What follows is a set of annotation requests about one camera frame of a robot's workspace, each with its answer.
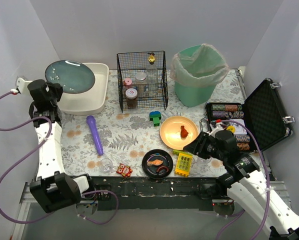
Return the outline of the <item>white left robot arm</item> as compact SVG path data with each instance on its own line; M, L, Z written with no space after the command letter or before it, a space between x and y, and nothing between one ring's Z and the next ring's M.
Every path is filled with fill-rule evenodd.
M33 102L29 115L41 145L36 179L29 185L30 193L46 213L52 213L81 201L82 193L90 188L88 174L69 176L62 157L62 113L58 102L63 94L59 83L43 79L27 86Z

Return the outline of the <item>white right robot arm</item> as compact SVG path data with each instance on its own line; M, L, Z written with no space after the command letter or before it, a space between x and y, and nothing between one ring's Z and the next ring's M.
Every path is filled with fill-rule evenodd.
M237 202L271 240L299 240L299 216L271 187L253 158L239 150L232 132L201 132L183 149L202 159L222 161L227 172L216 178L212 193Z

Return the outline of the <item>clear glass bottle gold cap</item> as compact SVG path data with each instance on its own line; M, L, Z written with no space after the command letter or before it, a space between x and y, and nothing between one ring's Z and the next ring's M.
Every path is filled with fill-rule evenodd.
M147 82L148 82L148 93L151 97L158 96L158 68L156 66L156 56L154 52L148 53L147 58Z

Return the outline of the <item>pink lid toothpick jar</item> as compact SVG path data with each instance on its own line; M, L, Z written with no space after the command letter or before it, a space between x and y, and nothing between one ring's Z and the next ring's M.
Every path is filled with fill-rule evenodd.
M125 78L123 79L123 85L126 89L130 89L133 87L133 80L131 78Z

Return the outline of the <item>small black plate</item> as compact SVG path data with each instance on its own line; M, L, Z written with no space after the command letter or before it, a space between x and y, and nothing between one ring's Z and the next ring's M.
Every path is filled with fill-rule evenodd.
M173 170L173 159L169 153L162 149L153 149L147 152L142 159L144 173L152 179L164 179Z

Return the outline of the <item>brown sauce jar white lid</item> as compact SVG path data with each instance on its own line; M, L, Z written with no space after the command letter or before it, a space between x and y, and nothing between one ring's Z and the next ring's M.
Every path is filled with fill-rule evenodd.
M138 104L138 92L135 88L129 88L125 91L126 104L129 108L135 108Z

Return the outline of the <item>yellow plate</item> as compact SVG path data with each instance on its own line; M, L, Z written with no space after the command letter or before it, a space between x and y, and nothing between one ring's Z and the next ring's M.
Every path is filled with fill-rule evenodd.
M181 136L182 126L188 132L186 137ZM184 116L167 118L160 126L160 138L171 149L182 151L185 146L193 142L199 135L195 123Z

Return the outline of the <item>blue ceramic plate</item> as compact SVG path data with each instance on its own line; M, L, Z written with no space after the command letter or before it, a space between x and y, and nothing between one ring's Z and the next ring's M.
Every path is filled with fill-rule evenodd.
M95 75L85 64L74 60L59 60L45 69L48 82L60 84L67 94L87 92L95 84Z

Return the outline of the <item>silver lid pepper jar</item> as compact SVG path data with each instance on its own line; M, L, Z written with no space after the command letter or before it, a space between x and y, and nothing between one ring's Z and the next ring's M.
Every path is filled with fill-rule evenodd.
M140 97L147 96L147 74L143 71L139 71L135 74L135 84L137 86L138 95Z

